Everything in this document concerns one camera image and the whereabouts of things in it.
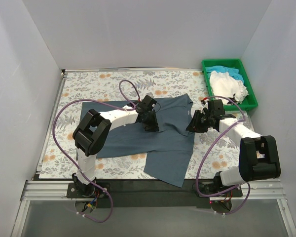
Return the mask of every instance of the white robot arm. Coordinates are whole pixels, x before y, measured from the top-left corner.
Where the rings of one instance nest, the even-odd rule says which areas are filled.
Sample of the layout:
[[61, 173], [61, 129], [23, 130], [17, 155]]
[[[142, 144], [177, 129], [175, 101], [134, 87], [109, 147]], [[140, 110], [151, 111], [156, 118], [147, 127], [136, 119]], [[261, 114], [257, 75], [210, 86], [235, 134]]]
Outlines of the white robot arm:
[[[80, 171], [89, 180], [95, 180], [96, 178], [96, 156], [102, 149], [109, 131], [136, 122], [141, 122], [145, 131], [159, 131], [155, 110], [153, 110], [156, 103], [154, 99], [146, 95], [142, 101], [135, 102], [136, 107], [134, 110], [131, 110], [133, 107], [128, 104], [123, 107], [124, 110], [108, 112], [89, 110], [87, 112], [74, 131], [73, 138]], [[91, 127], [96, 128], [94, 132], [90, 130]], [[76, 188], [87, 196], [88, 193], [92, 192], [93, 186], [82, 176], [81, 172], [73, 174], [73, 180]]]
[[217, 189], [279, 177], [281, 168], [274, 137], [262, 136], [242, 124], [230, 128], [235, 122], [235, 116], [225, 114], [222, 100], [210, 100], [202, 111], [195, 111], [191, 123], [186, 128], [198, 133], [205, 133], [210, 127], [220, 133], [228, 129], [226, 136], [240, 148], [239, 165], [215, 175], [214, 184]]

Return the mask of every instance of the blue cloth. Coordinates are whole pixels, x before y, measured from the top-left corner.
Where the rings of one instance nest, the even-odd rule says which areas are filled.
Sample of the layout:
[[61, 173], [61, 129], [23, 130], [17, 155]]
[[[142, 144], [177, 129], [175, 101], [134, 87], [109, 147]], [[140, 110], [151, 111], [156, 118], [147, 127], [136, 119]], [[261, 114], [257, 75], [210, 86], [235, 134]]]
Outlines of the blue cloth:
[[216, 71], [218, 73], [228, 72], [229, 76], [231, 76], [232, 78], [234, 78], [236, 80], [240, 80], [240, 81], [242, 81], [243, 84], [245, 84], [245, 82], [243, 81], [243, 77], [239, 74], [239, 70], [236, 68], [228, 68], [228, 67], [224, 67], [224, 66], [206, 67], [206, 72], [208, 73], [209, 78], [211, 76], [212, 71]]
[[[193, 102], [187, 94], [175, 98], [156, 99], [161, 105], [156, 113], [159, 132], [145, 132], [141, 123], [128, 124], [109, 132], [97, 158], [121, 157], [147, 152], [144, 172], [169, 184], [182, 187], [186, 170], [193, 153], [194, 133], [186, 131], [192, 117]], [[125, 106], [126, 101], [111, 101], [108, 104]], [[88, 110], [99, 112], [111, 107], [82, 103], [81, 117]]]

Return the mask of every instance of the floral tablecloth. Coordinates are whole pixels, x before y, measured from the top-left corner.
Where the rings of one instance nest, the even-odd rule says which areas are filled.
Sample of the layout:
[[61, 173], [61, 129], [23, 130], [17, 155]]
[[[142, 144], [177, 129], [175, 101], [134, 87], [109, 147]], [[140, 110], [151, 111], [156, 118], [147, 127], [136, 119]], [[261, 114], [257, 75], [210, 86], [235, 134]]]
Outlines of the floral tablecloth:
[[[194, 102], [192, 115], [201, 108], [201, 99], [208, 95], [204, 76], [200, 71], [114, 71], [114, 72], [77, 72], [68, 73], [64, 83], [58, 111], [67, 103], [82, 98], [99, 101], [124, 100], [118, 90], [122, 79], [131, 80], [140, 95], [148, 94], [154, 98], [176, 97], [187, 93]], [[136, 99], [136, 93], [130, 84], [122, 84], [124, 93], [130, 99]], [[73, 131], [79, 123], [82, 103], [67, 108], [60, 116], [56, 136], [60, 145], [75, 157], [76, 150]], [[239, 112], [232, 112], [237, 118]], [[250, 119], [244, 123], [252, 129]], [[218, 132], [209, 130], [205, 134], [195, 134], [193, 155], [185, 178], [195, 178], [198, 166]], [[96, 162], [96, 176], [99, 179], [151, 179], [144, 173], [146, 154], [118, 158], [100, 158]], [[212, 178], [217, 171], [226, 170], [238, 164], [239, 148], [228, 137], [223, 137], [209, 154], [201, 170], [201, 178]], [[60, 152], [50, 135], [45, 151], [40, 178], [70, 179], [76, 168]]]

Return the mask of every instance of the white cloth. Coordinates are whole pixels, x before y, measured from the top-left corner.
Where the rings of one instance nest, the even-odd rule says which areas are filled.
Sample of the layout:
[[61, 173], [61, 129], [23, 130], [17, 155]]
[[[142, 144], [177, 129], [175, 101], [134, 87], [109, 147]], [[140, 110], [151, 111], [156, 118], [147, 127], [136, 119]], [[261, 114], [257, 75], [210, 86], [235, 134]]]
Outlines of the white cloth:
[[[236, 103], [242, 103], [244, 98], [248, 95], [247, 88], [243, 85], [242, 81], [235, 80], [229, 73], [211, 72], [209, 83], [214, 95], [220, 95], [234, 99]], [[222, 102], [227, 105], [228, 101], [222, 99]]]

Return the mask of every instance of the green plastic bin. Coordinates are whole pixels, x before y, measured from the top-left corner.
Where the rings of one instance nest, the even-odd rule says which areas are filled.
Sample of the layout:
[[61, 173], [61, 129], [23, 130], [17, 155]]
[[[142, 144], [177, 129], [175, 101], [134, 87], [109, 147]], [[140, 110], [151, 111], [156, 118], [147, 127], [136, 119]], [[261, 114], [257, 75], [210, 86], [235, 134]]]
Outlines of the green plastic bin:
[[[208, 94], [210, 96], [213, 95], [213, 92], [211, 89], [211, 85], [209, 83], [209, 75], [207, 75], [206, 67], [224, 66], [224, 67], [229, 67], [229, 68], [236, 68], [236, 69], [239, 69], [239, 74], [243, 77], [245, 87], [247, 88], [248, 93], [249, 93], [246, 96], [246, 98], [243, 100], [243, 102], [241, 104], [238, 104], [239, 107], [242, 110], [248, 111], [248, 110], [251, 110], [251, 109], [258, 106], [256, 96], [253, 93], [248, 76], [246, 74], [246, 71], [245, 71], [240, 59], [207, 59], [207, 60], [202, 61], [202, 66], [203, 66], [205, 81], [206, 81], [207, 88], [208, 88]], [[238, 110], [238, 108], [235, 105], [224, 105], [224, 109], [226, 111]]]

